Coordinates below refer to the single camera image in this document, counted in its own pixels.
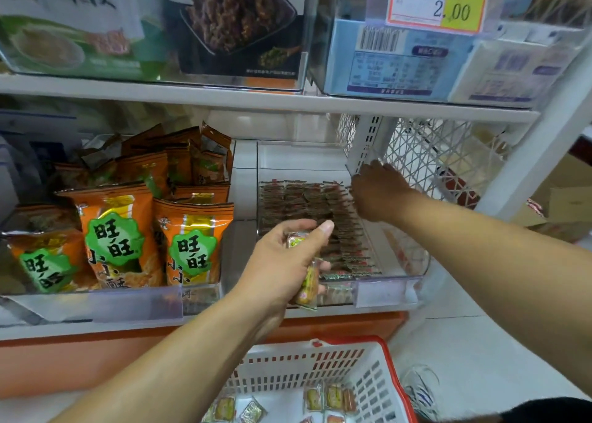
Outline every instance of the person's left hand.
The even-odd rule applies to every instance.
[[[312,231],[296,247],[286,248],[290,232],[311,230],[316,222],[307,218],[280,223],[257,242],[253,254],[239,282],[232,290],[234,296],[246,300],[246,306],[259,309],[263,321],[257,330],[257,340],[276,329],[284,319],[288,302],[300,290],[307,267],[323,245],[327,244],[334,224],[327,220]],[[322,270],[329,262],[321,264]]]

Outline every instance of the white plastic basket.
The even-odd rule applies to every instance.
[[[354,391],[357,412],[346,423],[416,423],[409,399],[397,379],[386,343],[355,337],[256,345],[234,370],[220,396],[236,397],[236,418],[251,397],[267,410],[261,423],[299,423],[323,413],[303,411],[303,394],[323,382]]]

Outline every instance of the sneaker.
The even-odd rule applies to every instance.
[[[440,385],[440,380],[430,367],[411,366],[401,376],[401,385],[416,414],[432,422],[439,421],[434,389]]]

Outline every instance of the product box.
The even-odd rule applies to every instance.
[[[0,0],[0,52],[16,72],[146,80],[167,59],[165,0]]]
[[[297,79],[305,0],[168,0],[182,73]]]
[[[531,108],[580,52],[587,32],[542,23],[500,23],[477,41],[450,102]]]
[[[565,155],[532,200],[542,212],[525,204],[513,223],[567,242],[582,239],[592,230],[592,166]]]
[[[335,19],[324,79],[315,80],[329,95],[446,101],[472,43],[465,35]]]

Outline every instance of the yellow price sticker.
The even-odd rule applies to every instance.
[[[478,32],[485,0],[445,0],[442,28]]]

